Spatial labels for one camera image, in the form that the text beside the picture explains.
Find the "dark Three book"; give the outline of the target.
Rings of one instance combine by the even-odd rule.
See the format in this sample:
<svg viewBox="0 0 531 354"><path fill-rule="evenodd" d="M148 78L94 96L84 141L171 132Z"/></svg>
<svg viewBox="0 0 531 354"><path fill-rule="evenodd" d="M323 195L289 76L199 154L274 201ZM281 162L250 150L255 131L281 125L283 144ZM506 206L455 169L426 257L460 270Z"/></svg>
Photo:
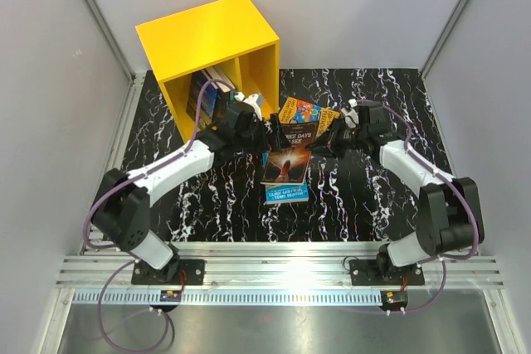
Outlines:
<svg viewBox="0 0 531 354"><path fill-rule="evenodd" d="M314 141L319 123L282 124L281 127L290 142L290 147L268 154L261 183L264 185L302 185L311 154L306 146Z"/></svg>

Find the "light blue treehouse book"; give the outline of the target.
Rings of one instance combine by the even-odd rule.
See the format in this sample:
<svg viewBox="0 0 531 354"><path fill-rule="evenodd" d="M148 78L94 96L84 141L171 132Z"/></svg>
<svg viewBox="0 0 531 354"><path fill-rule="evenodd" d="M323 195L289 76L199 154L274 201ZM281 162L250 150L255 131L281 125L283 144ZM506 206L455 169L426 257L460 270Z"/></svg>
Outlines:
<svg viewBox="0 0 531 354"><path fill-rule="evenodd" d="M263 167L266 164L267 156L268 153L262 155ZM309 200L309 189L306 182L306 176L302 185L262 185L265 187L266 205L279 205Z"/></svg>

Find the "orange 130-storey treehouse book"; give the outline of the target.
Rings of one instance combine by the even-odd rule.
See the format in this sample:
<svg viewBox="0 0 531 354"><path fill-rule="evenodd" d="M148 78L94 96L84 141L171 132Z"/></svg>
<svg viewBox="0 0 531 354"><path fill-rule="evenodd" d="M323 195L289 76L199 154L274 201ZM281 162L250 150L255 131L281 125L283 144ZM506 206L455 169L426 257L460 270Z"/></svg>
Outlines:
<svg viewBox="0 0 531 354"><path fill-rule="evenodd" d="M294 97L288 97L279 112L279 119L282 124L317 122L317 136L324 133L338 116L339 111Z"/></svg>

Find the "blue Animal Farm book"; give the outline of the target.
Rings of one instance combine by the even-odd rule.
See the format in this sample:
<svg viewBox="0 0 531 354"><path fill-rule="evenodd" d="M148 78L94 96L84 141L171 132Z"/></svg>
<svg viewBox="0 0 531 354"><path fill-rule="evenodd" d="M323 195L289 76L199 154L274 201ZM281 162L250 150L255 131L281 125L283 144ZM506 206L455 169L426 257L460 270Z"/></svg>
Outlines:
<svg viewBox="0 0 531 354"><path fill-rule="evenodd" d="M207 83L212 77L205 71L199 70L192 73L190 90L188 94L187 102L187 114L192 118L196 118L198 96L201 91L201 88L205 83ZM200 116L198 122L198 128L204 129L211 122L214 117L216 102L217 102L217 91L218 87L216 83L209 83L206 89L203 92L202 99L200 101Z"/></svg>

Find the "green 104-storey treehouse book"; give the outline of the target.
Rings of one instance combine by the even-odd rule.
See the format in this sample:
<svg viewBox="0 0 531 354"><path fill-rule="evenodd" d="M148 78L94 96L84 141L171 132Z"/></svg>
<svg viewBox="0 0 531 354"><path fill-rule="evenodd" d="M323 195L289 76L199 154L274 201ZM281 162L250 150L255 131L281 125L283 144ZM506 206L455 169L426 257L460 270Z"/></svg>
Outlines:
<svg viewBox="0 0 531 354"><path fill-rule="evenodd" d="M236 87L232 83L231 79L225 74L223 69L219 65L212 65L207 68L207 72L213 79L222 80L227 85L223 85L224 90L234 90Z"/></svg>

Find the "dark Tale of Two Cities book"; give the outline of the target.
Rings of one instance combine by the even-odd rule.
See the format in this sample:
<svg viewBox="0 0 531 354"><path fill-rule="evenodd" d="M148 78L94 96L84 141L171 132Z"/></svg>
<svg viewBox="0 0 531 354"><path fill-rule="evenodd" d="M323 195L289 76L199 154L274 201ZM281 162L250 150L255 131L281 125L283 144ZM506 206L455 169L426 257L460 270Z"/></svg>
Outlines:
<svg viewBox="0 0 531 354"><path fill-rule="evenodd" d="M233 93L232 90L224 90L223 85L227 85L222 80L217 80L213 83L214 88L216 89L216 103L213 113L213 121L219 120L223 117L226 112L227 105L232 101Z"/></svg>

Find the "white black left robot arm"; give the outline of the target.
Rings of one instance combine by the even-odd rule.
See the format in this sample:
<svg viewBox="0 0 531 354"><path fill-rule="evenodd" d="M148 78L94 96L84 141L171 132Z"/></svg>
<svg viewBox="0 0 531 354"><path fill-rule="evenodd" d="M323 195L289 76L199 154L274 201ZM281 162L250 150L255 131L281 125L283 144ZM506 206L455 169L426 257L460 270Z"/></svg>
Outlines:
<svg viewBox="0 0 531 354"><path fill-rule="evenodd" d="M178 249L150 227L152 206L175 187L238 153L261 155L290 146L278 114L263 119L250 104L234 102L213 125L197 131L180 149L135 172L108 171L85 225L95 226L117 249L148 267L156 283L183 279Z"/></svg>

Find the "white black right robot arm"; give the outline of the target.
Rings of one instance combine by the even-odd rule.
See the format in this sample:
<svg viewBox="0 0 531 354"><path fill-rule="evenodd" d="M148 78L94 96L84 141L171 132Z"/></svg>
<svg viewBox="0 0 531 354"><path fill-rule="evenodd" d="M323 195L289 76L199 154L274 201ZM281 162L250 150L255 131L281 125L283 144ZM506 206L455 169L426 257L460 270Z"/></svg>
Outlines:
<svg viewBox="0 0 531 354"><path fill-rule="evenodd" d="M397 176L417 197L414 232L384 244L369 261L367 278L386 285L401 283L421 264L436 259L467 260L485 238L476 183L428 162L410 144L412 132L392 130L392 109L377 101L354 99L307 149L327 158L359 150Z"/></svg>

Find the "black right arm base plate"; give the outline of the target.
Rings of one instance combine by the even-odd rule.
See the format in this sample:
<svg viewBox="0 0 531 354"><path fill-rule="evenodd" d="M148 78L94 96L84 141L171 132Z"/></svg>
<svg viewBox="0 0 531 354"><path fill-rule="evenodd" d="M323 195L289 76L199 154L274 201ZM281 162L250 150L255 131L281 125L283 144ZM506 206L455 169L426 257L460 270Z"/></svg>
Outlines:
<svg viewBox="0 0 531 354"><path fill-rule="evenodd" d="M381 270L375 259L348 260L348 273L353 286L423 286L425 278L417 265Z"/></svg>

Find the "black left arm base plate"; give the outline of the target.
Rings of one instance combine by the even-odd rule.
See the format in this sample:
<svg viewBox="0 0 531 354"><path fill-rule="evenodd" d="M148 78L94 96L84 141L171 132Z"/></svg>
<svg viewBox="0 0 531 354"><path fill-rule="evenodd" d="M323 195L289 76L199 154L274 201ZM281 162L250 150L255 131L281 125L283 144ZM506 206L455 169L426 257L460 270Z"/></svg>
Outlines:
<svg viewBox="0 0 531 354"><path fill-rule="evenodd" d="M155 269L140 261L134 266L132 285L181 285L202 286L206 262L202 259L171 260L162 269Z"/></svg>

